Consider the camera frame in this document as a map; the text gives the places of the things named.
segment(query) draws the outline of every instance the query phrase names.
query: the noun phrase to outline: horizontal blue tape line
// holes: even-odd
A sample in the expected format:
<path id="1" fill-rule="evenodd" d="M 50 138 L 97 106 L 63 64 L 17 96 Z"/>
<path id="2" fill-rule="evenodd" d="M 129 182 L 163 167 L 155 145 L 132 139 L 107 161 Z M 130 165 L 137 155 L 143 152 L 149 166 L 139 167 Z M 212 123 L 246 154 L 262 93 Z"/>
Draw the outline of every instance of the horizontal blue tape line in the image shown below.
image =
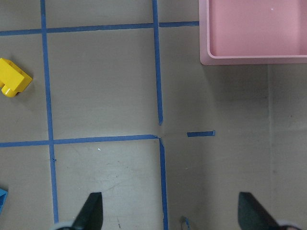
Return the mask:
<path id="1" fill-rule="evenodd" d="M 191 132 L 191 133 L 187 133 L 187 136 L 189 138 L 194 138 L 194 137 L 214 137 L 215 136 L 215 131 Z"/>
<path id="2" fill-rule="evenodd" d="M 120 24 L 120 25 L 90 25 L 77 27 L 49 28 L 47 33 L 64 33 L 64 32 L 79 32 L 79 31 L 96 31 L 96 30 L 127 30 L 127 29 L 144 29 L 153 28 L 153 23 L 141 24 Z"/>
<path id="3" fill-rule="evenodd" d="M 0 36 L 10 36 L 10 35 L 34 35 L 42 33 L 41 29 L 33 30 L 10 30 L 10 31 L 0 31 Z"/>
<path id="4" fill-rule="evenodd" d="M 35 141 L 20 141 L 20 142 L 4 142 L 0 143 L 0 148 L 4 147 L 20 147 L 20 146 L 37 146 L 49 145 L 48 140 L 35 140 Z"/>
<path id="5" fill-rule="evenodd" d="M 199 25 L 200 25 L 199 21 L 159 23 L 160 27 L 180 27 L 180 26 L 199 26 Z"/>
<path id="6" fill-rule="evenodd" d="M 146 139 L 158 139 L 158 137 L 155 135 L 135 135 L 135 136 L 118 136 L 118 137 L 58 139 L 58 140 L 54 140 L 54 144 L 59 145 L 59 144 L 73 144 L 73 143 L 146 140 Z"/>

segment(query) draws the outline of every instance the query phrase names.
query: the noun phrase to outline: pink container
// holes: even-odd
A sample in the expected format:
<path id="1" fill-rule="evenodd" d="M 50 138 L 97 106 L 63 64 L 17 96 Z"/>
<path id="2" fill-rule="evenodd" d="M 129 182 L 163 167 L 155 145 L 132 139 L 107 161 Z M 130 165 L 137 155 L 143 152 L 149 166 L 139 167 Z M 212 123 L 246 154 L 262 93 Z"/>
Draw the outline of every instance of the pink container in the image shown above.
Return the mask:
<path id="1" fill-rule="evenodd" d="M 307 63 L 307 0 L 199 0 L 204 65 Z"/>

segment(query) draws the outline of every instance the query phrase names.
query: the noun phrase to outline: yellow toy brick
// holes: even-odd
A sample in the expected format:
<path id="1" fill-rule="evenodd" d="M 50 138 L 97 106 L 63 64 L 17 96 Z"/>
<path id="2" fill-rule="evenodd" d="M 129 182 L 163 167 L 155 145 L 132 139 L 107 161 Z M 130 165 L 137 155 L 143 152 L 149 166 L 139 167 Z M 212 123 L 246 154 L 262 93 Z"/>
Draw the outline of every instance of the yellow toy brick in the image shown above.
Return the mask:
<path id="1" fill-rule="evenodd" d="M 14 97 L 30 84 L 32 78 L 12 61 L 0 58 L 0 87 L 7 97 Z"/>

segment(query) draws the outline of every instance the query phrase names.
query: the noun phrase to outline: yellow lego duplo block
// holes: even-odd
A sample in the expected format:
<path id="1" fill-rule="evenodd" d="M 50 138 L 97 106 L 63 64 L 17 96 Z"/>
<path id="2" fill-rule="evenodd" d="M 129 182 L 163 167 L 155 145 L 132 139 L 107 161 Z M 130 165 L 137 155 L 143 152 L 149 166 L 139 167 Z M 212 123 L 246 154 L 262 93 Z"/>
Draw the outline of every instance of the yellow lego duplo block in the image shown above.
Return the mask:
<path id="1" fill-rule="evenodd" d="M 7 97 L 14 97 L 30 84 L 32 78 L 12 61 L 0 58 L 0 87 Z"/>

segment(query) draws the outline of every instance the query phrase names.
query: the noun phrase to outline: short blue tape piece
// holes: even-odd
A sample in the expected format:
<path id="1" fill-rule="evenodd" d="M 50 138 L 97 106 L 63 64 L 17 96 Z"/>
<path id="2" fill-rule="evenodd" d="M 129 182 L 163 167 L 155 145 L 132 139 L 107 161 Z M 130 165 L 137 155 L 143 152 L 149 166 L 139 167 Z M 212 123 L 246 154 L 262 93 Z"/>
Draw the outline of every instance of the short blue tape piece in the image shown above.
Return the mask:
<path id="1" fill-rule="evenodd" d="M 77 27 L 49 28 L 47 33 L 65 33 L 80 31 L 96 31 L 96 30 L 128 30 L 128 29 L 146 29 L 153 28 L 153 23 L 141 24 L 119 24 L 119 25 L 90 25 Z"/>
<path id="2" fill-rule="evenodd" d="M 155 75 L 157 86 L 157 103 L 159 125 L 163 123 L 163 103 L 162 103 L 162 83 L 161 83 L 161 65 L 160 65 L 160 44 L 159 44 L 159 19 L 157 0 L 153 0 L 153 34 L 154 34 L 154 57 L 155 57 Z"/>
<path id="3" fill-rule="evenodd" d="M 0 189 L 0 214 L 2 212 L 7 195 L 8 195 L 7 191 Z"/>
<path id="4" fill-rule="evenodd" d="M 160 167 L 161 167 L 161 189 L 162 189 L 162 210 L 163 210 L 163 227 L 168 230 L 167 216 L 167 193 L 166 193 L 166 170 L 165 170 L 165 148 L 160 140 Z"/>
<path id="5" fill-rule="evenodd" d="M 215 136 L 215 130 L 214 131 L 206 131 L 206 132 L 191 132 L 187 133 L 188 138 L 194 138 L 194 137 L 214 137 Z"/>
<path id="6" fill-rule="evenodd" d="M 148 140 L 148 139 L 158 139 L 158 137 L 155 135 L 134 135 L 134 136 L 117 136 L 117 137 L 58 139 L 58 140 L 54 140 L 54 144 L 60 145 L 60 144 L 73 144 L 73 143 Z"/>
<path id="7" fill-rule="evenodd" d="M 49 138 L 49 155 L 50 155 L 50 170 L 51 170 L 51 186 L 52 186 L 52 203 L 53 203 L 53 219 L 55 223 L 59 221 L 58 209 L 58 194 L 57 180 L 55 170 L 54 144 L 53 144 L 53 126 L 51 112 L 51 93 L 50 93 L 50 76 L 49 76 L 49 61 L 48 61 L 48 46 L 47 46 L 47 29 L 46 29 L 46 6 L 45 0 L 40 1 L 41 6 L 41 25 L 42 25 L 42 41 L 43 41 L 43 58 L 45 72 L 45 90 L 47 104 L 47 123 L 48 123 L 48 138 Z"/>
<path id="8" fill-rule="evenodd" d="M 35 35 L 42 33 L 41 29 L 0 31 L 0 36 Z"/>
<path id="9" fill-rule="evenodd" d="M 49 145 L 49 141 L 48 140 L 36 140 L 36 141 L 20 141 L 20 142 L 3 142 L 3 143 L 0 143 L 0 148 L 38 146 L 38 145 Z"/>
<path id="10" fill-rule="evenodd" d="M 199 25 L 200 25 L 199 21 L 159 23 L 160 27 L 181 27 L 181 26 L 199 26 Z"/>

